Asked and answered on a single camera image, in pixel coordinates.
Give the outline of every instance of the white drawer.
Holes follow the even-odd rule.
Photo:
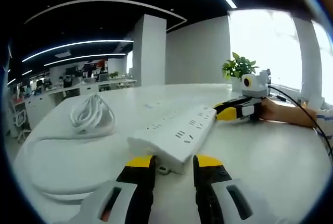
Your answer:
[[[31,129],[34,129],[38,123],[56,107],[52,95],[32,97],[25,102],[28,122]]]
[[[98,92],[98,84],[92,84],[80,87],[80,95],[89,95],[97,92]]]

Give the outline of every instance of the black cable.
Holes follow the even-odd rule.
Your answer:
[[[332,159],[333,159],[333,155],[332,155],[332,147],[331,145],[329,144],[329,141],[327,140],[326,138],[326,135],[325,133],[323,132],[323,130],[321,129],[321,127],[318,125],[317,121],[313,119],[312,116],[310,116],[310,114],[298,103],[296,102],[293,98],[291,98],[289,95],[287,95],[285,92],[273,87],[273,86],[268,86],[269,88],[273,89],[273,90],[276,90],[278,92],[280,92],[282,95],[286,96],[287,98],[289,98],[293,103],[295,103],[296,106],[298,106],[299,108],[301,108],[306,114],[307,116],[314,122],[314,124],[317,126],[318,130],[321,132],[321,134],[323,135],[325,141],[327,142],[327,145],[328,145],[328,148],[329,148],[329,153],[328,153],[328,156],[331,156]]]

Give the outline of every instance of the white power strip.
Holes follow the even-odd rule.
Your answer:
[[[199,105],[181,114],[172,112],[127,141],[134,155],[153,154],[162,166],[182,173],[188,161],[204,142],[215,120],[216,110]]]

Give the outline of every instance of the potted plant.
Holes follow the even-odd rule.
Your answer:
[[[118,77],[118,75],[119,75],[118,71],[115,71],[113,73],[110,73],[110,78],[114,79],[114,78]]]
[[[233,52],[233,60],[228,60],[222,66],[222,74],[225,79],[230,79],[232,81],[233,91],[240,92],[241,77],[244,74],[255,73],[255,61],[250,61],[245,57],[239,57],[235,52]]]

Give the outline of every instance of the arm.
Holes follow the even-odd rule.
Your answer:
[[[287,107],[274,103],[268,98],[262,101],[263,114],[261,118],[264,120],[287,122],[303,127],[315,128],[315,123],[307,116],[307,114],[299,107]],[[317,112],[305,108],[310,116],[316,121]]]

